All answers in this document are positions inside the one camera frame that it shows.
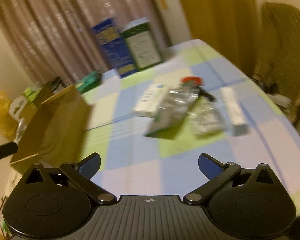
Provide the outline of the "wire rack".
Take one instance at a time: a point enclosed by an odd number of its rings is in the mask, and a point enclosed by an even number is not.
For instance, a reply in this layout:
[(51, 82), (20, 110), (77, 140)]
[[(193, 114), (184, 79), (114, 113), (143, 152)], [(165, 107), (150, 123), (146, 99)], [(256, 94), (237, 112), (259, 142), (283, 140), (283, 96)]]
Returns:
[(219, 110), (211, 102), (202, 102), (189, 113), (192, 131), (196, 136), (213, 135), (224, 131), (225, 122)]

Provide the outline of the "long white medicine box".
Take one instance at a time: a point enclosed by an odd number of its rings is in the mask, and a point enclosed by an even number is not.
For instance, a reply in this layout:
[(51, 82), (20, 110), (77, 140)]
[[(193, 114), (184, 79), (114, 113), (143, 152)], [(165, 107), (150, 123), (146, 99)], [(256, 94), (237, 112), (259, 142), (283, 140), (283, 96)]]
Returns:
[(237, 137), (246, 134), (248, 132), (248, 123), (234, 89), (222, 87), (221, 95), (228, 114), (232, 135)]

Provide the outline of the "yellow plastic bag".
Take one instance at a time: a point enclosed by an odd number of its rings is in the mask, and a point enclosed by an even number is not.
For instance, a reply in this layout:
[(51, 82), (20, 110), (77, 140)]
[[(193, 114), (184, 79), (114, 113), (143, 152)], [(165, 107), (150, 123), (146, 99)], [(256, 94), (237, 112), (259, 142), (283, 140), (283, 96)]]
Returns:
[(17, 121), (9, 113), (11, 103), (7, 94), (0, 91), (0, 134), (6, 139), (13, 139), (18, 127)]

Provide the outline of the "checked tablecloth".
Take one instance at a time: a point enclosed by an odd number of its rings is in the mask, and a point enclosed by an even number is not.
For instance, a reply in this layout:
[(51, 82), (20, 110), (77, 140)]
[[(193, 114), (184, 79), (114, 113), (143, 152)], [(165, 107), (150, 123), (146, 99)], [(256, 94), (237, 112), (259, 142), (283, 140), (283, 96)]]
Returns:
[[(253, 81), (207, 43), (186, 41), (169, 48), (168, 54), (165, 63), (124, 79), (108, 71), (102, 85), (84, 94), (93, 113), (82, 147), (72, 160), (99, 153), (101, 169), (93, 181), (116, 196), (187, 194), (207, 181), (198, 168), (201, 153), (243, 168), (266, 163), (300, 215), (300, 136), (289, 120)], [(247, 133), (234, 136), (226, 125), (216, 134), (197, 135), (191, 120), (185, 119), (176, 131), (146, 137), (151, 120), (134, 115), (134, 105), (149, 85), (173, 86), (186, 76), (203, 79), (225, 121), (229, 118), (221, 89), (232, 88), (248, 123)]]

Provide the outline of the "brown cardboard box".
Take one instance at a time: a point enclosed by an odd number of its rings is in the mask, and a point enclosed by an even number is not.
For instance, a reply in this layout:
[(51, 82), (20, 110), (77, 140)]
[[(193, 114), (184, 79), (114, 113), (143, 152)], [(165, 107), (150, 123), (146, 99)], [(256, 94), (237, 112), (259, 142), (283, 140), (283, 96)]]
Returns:
[(24, 174), (34, 163), (58, 167), (75, 162), (90, 110), (74, 85), (42, 102), (12, 155), (10, 167)]

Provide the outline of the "small green white boxes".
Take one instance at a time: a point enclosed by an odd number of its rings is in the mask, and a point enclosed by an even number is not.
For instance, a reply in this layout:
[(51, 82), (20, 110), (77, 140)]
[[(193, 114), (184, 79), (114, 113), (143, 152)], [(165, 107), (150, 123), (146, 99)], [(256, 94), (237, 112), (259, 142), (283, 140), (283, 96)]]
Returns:
[(17, 122), (20, 122), (22, 118), (29, 122), (42, 102), (65, 87), (66, 85), (58, 76), (43, 85), (33, 83), (23, 91), (20, 97), (12, 101), (8, 113)]

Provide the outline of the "silver foil bag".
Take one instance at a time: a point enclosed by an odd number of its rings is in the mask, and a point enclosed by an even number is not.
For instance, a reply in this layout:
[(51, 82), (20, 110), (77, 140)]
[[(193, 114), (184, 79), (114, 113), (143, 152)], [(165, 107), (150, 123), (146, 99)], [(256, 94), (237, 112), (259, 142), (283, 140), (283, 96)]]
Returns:
[(157, 107), (146, 137), (173, 139), (200, 97), (201, 87), (192, 82), (171, 88)]

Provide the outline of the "green plastic bag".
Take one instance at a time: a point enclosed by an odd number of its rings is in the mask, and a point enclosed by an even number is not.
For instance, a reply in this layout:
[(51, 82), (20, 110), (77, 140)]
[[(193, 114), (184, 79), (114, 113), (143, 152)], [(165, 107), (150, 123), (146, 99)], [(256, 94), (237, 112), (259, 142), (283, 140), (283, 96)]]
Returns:
[(99, 86), (102, 83), (102, 73), (98, 70), (90, 73), (86, 77), (84, 77), (82, 80), (78, 81), (75, 84), (76, 89), (80, 94), (84, 94), (97, 86)]

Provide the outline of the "white green flat box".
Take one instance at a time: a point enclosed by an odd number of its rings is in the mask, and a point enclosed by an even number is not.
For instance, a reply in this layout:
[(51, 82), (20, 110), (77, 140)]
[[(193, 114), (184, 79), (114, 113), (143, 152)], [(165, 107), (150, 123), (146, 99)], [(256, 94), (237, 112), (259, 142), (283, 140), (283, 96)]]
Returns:
[(136, 116), (153, 118), (169, 90), (170, 85), (167, 84), (157, 83), (149, 85), (133, 107), (134, 114)]

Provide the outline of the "red snack packet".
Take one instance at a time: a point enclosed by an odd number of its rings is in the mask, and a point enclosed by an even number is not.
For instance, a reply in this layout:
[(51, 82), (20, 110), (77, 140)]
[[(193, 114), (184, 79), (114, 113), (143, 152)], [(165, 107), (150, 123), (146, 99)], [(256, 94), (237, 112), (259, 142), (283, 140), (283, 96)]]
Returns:
[(196, 76), (186, 76), (182, 77), (180, 80), (181, 83), (194, 83), (197, 86), (201, 86), (203, 84), (203, 80), (201, 77), (196, 77)]

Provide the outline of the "quilted olive chair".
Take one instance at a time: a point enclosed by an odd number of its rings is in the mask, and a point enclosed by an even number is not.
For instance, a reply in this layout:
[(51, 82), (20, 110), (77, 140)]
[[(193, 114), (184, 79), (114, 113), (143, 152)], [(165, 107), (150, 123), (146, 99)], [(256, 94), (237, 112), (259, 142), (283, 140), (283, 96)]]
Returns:
[(261, 39), (253, 77), (276, 85), (289, 98), (288, 119), (300, 116), (300, 9), (287, 3), (266, 2), (261, 7)]

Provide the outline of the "blue milk carton box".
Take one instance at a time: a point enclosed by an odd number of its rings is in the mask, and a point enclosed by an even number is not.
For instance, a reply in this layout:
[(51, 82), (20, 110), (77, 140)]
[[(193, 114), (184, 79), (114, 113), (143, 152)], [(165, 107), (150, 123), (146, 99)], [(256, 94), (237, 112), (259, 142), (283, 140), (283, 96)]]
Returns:
[(92, 31), (101, 46), (112, 69), (121, 78), (137, 72), (130, 50), (113, 18), (107, 18), (92, 27)]

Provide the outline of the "beige curtain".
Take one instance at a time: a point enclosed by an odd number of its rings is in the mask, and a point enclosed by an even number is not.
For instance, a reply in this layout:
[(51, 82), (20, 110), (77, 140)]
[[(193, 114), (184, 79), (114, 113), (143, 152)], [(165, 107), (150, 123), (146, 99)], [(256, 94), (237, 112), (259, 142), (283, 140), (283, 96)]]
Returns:
[(0, 27), (33, 82), (58, 76), (67, 85), (111, 68), (92, 28), (149, 19), (160, 49), (170, 45), (154, 0), (0, 0)]

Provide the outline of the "green carton box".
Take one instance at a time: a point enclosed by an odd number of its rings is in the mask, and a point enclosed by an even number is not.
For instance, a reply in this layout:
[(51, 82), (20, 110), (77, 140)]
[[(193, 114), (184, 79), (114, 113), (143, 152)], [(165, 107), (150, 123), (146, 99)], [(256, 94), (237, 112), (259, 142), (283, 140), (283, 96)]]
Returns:
[(139, 72), (163, 62), (147, 17), (129, 22), (121, 30), (121, 35)]

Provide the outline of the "yellow curtain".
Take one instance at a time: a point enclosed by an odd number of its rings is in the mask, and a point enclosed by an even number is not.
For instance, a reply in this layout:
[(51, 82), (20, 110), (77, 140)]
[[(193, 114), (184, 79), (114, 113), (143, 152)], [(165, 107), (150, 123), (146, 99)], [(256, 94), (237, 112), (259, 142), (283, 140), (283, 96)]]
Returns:
[(193, 38), (226, 57), (242, 72), (254, 72), (258, 47), (255, 0), (180, 0)]

